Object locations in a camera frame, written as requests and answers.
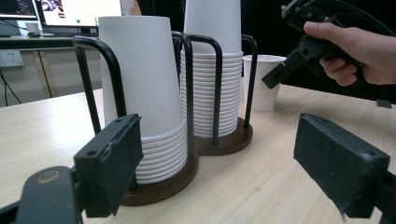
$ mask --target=power socket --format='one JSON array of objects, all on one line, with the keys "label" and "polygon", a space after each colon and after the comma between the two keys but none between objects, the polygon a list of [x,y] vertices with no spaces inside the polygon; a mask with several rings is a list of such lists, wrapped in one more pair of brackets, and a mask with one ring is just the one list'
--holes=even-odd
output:
[{"label": "power socket", "polygon": [[23,66],[21,53],[18,50],[0,50],[0,67]]}]

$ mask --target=desk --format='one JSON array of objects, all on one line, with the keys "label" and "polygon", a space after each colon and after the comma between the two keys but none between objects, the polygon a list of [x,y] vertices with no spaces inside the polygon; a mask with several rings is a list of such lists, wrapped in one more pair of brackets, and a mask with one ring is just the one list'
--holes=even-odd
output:
[{"label": "desk", "polygon": [[[99,107],[101,91],[95,91]],[[244,117],[241,97],[240,117]],[[293,159],[302,112],[338,123],[391,156],[396,173],[396,110],[373,101],[282,85],[271,113],[251,113],[253,139],[244,150],[201,157],[192,182],[165,201],[122,206],[115,217],[86,223],[343,223],[335,205]],[[103,122],[103,110],[99,109]],[[83,93],[0,108],[0,206],[16,202],[28,176],[73,156],[92,137]],[[370,219],[346,223],[378,223]]]}]

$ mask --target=metal cup holder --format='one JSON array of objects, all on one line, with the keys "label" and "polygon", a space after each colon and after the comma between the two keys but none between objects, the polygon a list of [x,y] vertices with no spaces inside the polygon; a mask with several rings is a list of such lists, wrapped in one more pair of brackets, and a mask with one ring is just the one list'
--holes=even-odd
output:
[{"label": "metal cup holder", "polygon": [[[131,180],[130,187],[126,190],[122,204],[123,205],[142,205],[148,203],[156,203],[186,188],[195,178],[198,172],[199,156],[221,156],[228,155],[240,151],[248,146],[251,142],[253,129],[249,125],[251,98],[253,94],[254,77],[256,72],[258,48],[253,37],[242,35],[242,39],[249,41],[253,48],[253,62],[251,64],[251,79],[249,82],[249,90],[247,97],[247,108],[245,120],[238,119],[237,130],[229,136],[219,138],[219,106],[221,91],[221,70],[222,70],[222,52],[219,43],[213,38],[203,35],[186,35],[180,32],[172,32],[174,38],[175,56],[177,58],[177,71],[179,72],[180,46],[186,52],[186,95],[187,95],[187,141],[188,141],[188,159],[185,166],[179,173],[173,177],[159,183],[149,185],[137,185],[136,177]],[[216,52],[216,77],[215,77],[215,103],[214,103],[214,123],[213,135],[211,139],[203,139],[193,134],[193,71],[192,71],[192,44],[191,42],[203,42],[211,45]],[[125,98],[123,95],[122,80],[120,74],[120,65],[117,57],[109,46],[100,40],[75,36],[73,44],[78,58],[78,66],[84,86],[85,95],[87,97],[88,107],[90,109],[92,126],[95,133],[101,131],[99,116],[94,101],[90,73],[87,65],[85,49],[97,49],[104,56],[109,68],[111,83],[116,102],[117,115],[122,117],[126,115]]]}]

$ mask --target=computer monitor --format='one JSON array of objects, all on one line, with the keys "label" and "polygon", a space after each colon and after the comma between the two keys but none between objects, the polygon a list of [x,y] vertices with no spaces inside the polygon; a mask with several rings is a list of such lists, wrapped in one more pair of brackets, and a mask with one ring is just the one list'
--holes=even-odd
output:
[{"label": "computer monitor", "polygon": [[1,0],[0,20],[37,21],[32,0]]},{"label": "computer monitor", "polygon": [[98,27],[98,18],[121,16],[120,0],[35,0],[43,28],[79,28],[82,33]]}]

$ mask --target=black cable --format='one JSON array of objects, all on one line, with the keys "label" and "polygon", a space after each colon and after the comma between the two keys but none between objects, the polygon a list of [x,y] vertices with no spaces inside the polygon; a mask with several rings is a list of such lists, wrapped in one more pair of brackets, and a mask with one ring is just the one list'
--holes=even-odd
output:
[{"label": "black cable", "polygon": [[362,18],[366,19],[373,26],[378,28],[383,33],[383,35],[396,36],[396,34],[393,33],[393,31],[391,31],[384,23],[382,23],[381,21],[377,20],[376,18],[374,18],[373,16],[371,16],[367,12],[361,10],[360,8],[350,5],[349,3],[346,3],[346,2],[343,2],[343,1],[339,1],[339,0],[332,0],[332,1],[329,1],[329,0],[316,0],[316,1],[312,2],[312,3],[313,4],[323,4],[323,5],[335,4],[336,6],[342,7],[343,9],[348,10],[350,12],[353,12],[355,14],[358,14]]},{"label": "black cable", "polygon": [[154,0],[151,0],[151,2],[152,2],[152,11],[154,13],[154,16],[157,16],[157,13],[155,11],[155,2],[154,2]]},{"label": "black cable", "polygon": [[26,30],[26,31],[27,31],[27,28],[23,28],[23,27],[14,25],[14,24],[12,24],[12,23],[9,23],[8,21],[4,21],[4,20],[0,20],[0,21],[3,22],[2,25],[11,26],[11,27],[15,27],[15,28],[18,28],[18,29],[22,29],[22,30]]},{"label": "black cable", "polygon": [[6,106],[8,106],[8,99],[7,99],[7,85],[6,82],[3,80],[4,83],[4,99],[6,101]]},{"label": "black cable", "polygon": [[7,87],[8,87],[8,89],[11,91],[12,95],[14,95],[14,97],[18,100],[18,102],[19,102],[20,104],[22,104],[20,98],[18,98],[18,96],[15,94],[15,92],[11,89],[11,87],[10,87],[10,86],[8,85],[8,83],[6,82],[6,79],[5,79],[5,77],[4,77],[3,72],[1,71],[1,69],[0,69],[0,78],[3,79],[4,85],[5,85],[4,89],[5,89],[5,96],[6,96],[6,105],[8,105],[8,101],[7,101]]}]

